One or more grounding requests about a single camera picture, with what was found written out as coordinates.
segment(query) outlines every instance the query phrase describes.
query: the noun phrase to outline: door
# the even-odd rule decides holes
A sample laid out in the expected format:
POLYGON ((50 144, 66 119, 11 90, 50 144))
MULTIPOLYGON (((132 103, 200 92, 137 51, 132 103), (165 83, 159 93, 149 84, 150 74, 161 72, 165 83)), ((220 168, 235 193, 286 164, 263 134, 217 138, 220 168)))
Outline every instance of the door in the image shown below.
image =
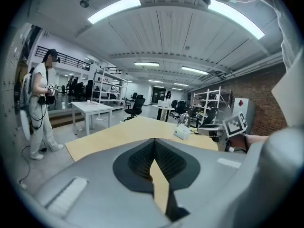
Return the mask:
POLYGON ((165 99, 166 89, 163 88, 153 88, 152 103, 158 103, 158 101, 163 101, 165 99))

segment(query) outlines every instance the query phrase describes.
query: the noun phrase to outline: metal shelving unit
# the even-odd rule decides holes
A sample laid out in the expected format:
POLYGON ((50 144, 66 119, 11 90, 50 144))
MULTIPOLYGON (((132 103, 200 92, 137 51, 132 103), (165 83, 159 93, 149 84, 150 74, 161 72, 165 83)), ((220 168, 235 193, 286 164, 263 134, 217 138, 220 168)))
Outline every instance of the metal shelving unit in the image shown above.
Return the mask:
POLYGON ((203 93, 194 93, 193 101, 192 101, 192 107, 200 107, 204 109, 204 114, 198 113, 198 115, 202 116, 202 119, 199 121, 199 123, 203 123, 204 119, 208 117, 207 110, 211 110, 210 107, 208 107, 209 102, 214 102, 216 104, 216 108, 218 109, 215 118, 213 119, 213 123, 216 124, 218 122, 218 112, 222 112, 219 110, 220 104, 225 104, 226 107, 229 107, 230 104, 230 97, 231 97, 231 90, 229 92, 222 90, 221 87, 217 90, 207 90, 203 93), (228 95, 228 100, 225 100, 223 95, 228 95), (196 97, 205 97, 206 99, 196 99, 196 97))
POLYGON ((120 78, 116 75, 110 74, 108 72, 105 71, 104 68, 102 68, 100 71, 95 72, 94 74, 94 79, 93 79, 93 90, 92 90, 92 101, 96 101, 99 103, 107 103, 107 102, 117 102, 117 106, 114 107, 114 109, 123 109, 124 108, 124 104, 125 104, 125 95, 127 92, 127 88, 128 88, 128 81, 120 78), (102 77, 100 77, 100 81, 96 80, 96 75, 100 74, 102 75, 102 77), (118 84, 113 84, 113 80, 117 80, 118 84), (94 90, 95 86, 99 86, 100 89, 99 90, 94 90), (125 93, 124 93, 124 97, 122 97, 122 89, 125 88, 125 93), (93 98, 93 92, 99 92, 99 97, 98 98, 93 98), (109 96, 107 98, 101 98, 102 94, 109 94, 109 96), (111 94, 116 96, 116 99, 111 99, 111 94))

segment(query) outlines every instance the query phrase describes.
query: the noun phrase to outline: brick wall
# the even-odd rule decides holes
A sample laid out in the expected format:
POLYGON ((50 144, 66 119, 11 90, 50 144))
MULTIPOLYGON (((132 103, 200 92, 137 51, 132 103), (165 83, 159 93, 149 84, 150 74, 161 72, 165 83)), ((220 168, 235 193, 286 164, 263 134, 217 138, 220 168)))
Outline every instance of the brick wall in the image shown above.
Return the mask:
POLYGON ((285 73, 284 64, 279 64, 197 90, 195 93, 205 92, 208 88, 216 90, 221 86, 225 90, 232 90, 233 98, 249 98, 256 103, 251 134, 267 136, 287 127, 283 113, 271 93, 272 88, 285 73))

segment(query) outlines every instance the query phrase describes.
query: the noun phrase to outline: wooden table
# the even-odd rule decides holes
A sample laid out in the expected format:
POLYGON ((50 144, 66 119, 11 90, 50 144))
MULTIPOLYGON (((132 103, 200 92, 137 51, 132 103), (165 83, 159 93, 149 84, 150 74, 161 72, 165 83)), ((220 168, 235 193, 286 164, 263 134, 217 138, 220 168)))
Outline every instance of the wooden table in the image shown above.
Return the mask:
POLYGON ((173 108, 173 107, 163 107, 163 106, 159 106, 159 105, 155 105, 155 104, 153 104, 152 106, 158 108, 157 120, 161 120, 162 110, 167 111, 166 122, 168 121, 168 116, 170 113, 169 111, 175 110, 175 108, 173 108))
POLYGON ((72 118, 73 118, 73 132, 75 135, 77 135, 77 129, 76 129, 76 121, 75 121, 75 108, 81 111, 81 114, 85 117, 85 131, 86 135, 90 135, 90 129, 89 129, 89 122, 91 116, 91 129, 94 129, 94 122, 93 122, 93 115, 98 113, 109 113, 109 119, 108 119, 108 127, 111 126, 111 118, 112 118, 112 109, 113 107, 100 104, 98 102, 71 102, 72 103, 72 118), (91 105, 94 104, 94 106, 86 106, 86 104, 90 103, 91 105))
MULTIPOLYGON (((173 123, 138 116, 100 132, 68 142, 66 148, 74 161, 94 152, 149 138, 164 138, 198 148, 218 150, 217 145, 204 135, 191 134, 187 140, 180 139, 173 134, 175 127, 176 124, 173 123)), ((154 200, 165 213, 169 184, 155 161, 151 166, 150 174, 153 177, 154 200)))

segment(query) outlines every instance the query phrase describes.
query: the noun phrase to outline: fluorescent light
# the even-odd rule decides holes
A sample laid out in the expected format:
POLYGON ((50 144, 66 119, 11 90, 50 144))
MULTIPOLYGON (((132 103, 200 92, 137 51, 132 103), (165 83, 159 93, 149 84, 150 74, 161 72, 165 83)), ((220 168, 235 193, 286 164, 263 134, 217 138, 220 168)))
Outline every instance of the fluorescent light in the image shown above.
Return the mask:
POLYGON ((196 73, 199 73, 199 74, 204 74, 204 75, 208 75, 209 74, 209 73, 207 73, 205 71, 201 71, 201 70, 194 69, 194 68, 191 68, 191 67, 182 66, 181 68, 183 70, 188 70, 188 71, 196 72, 196 73))
POLYGON ((240 13, 239 11, 235 10, 234 8, 228 6, 225 3, 211 0, 211 4, 208 6, 208 9, 216 11, 232 19, 233 21, 244 27, 246 30, 248 30, 258 40, 265 35, 263 31, 261 31, 261 29, 256 26, 256 24, 253 23, 250 19, 248 19, 244 14, 240 13))
POLYGON ((99 20, 104 19, 108 16, 111 16, 123 10, 127 10, 133 7, 138 7, 140 5, 141 5, 140 0, 120 0, 99 10, 97 13, 93 14, 87 20, 90 21, 92 24, 95 24, 99 20))
POLYGON ((156 67, 159 67, 160 64, 159 63, 149 63, 149 62, 134 62, 134 64, 136 66, 156 66, 156 67))
POLYGON ((178 83, 174 83, 175 85, 178 85, 178 86, 189 86, 189 85, 183 85, 183 84, 178 84, 178 83))
POLYGON ((163 83, 162 81, 149 80, 150 82, 163 83))

